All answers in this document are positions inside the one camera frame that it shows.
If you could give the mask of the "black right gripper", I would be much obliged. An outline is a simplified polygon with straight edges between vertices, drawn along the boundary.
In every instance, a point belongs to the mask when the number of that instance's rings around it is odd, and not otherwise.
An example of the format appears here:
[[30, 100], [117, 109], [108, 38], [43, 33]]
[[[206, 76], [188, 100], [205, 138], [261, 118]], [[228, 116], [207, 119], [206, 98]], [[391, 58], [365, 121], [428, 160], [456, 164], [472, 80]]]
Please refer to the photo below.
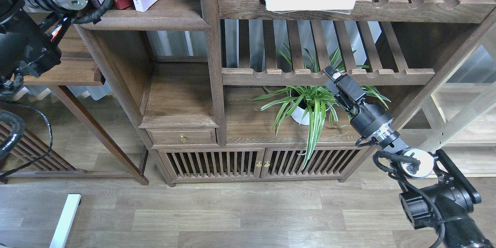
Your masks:
[[379, 103], [368, 104], [365, 91], [351, 76], [340, 73], [332, 65], [324, 68], [324, 73], [330, 78], [325, 86], [333, 94], [336, 103], [352, 117], [351, 126], [362, 138], [369, 138], [384, 124], [389, 126], [392, 115]]

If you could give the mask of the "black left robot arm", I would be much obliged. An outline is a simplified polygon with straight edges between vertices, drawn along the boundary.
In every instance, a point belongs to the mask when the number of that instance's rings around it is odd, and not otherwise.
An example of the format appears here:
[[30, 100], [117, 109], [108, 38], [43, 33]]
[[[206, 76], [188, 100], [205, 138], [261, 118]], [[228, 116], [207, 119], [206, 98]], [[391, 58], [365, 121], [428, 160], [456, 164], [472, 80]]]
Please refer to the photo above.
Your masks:
[[96, 24], [114, 0], [0, 0], [1, 101], [24, 76], [38, 78], [61, 63], [61, 39], [71, 24]]

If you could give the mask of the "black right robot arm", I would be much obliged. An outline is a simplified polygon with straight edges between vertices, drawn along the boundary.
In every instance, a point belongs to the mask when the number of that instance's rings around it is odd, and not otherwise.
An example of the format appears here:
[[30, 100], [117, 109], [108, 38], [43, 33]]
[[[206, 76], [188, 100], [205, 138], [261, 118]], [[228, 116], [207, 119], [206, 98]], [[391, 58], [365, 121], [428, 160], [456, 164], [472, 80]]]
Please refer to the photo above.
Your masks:
[[429, 153], [409, 147], [392, 130], [392, 115], [379, 103], [368, 104], [365, 91], [347, 75], [329, 65], [324, 69], [326, 87], [351, 117], [351, 126], [361, 138], [356, 146], [377, 145], [373, 162], [403, 190], [399, 199], [411, 225], [432, 227], [438, 236], [432, 245], [446, 248], [492, 248], [469, 216], [481, 202], [477, 190], [445, 151]]

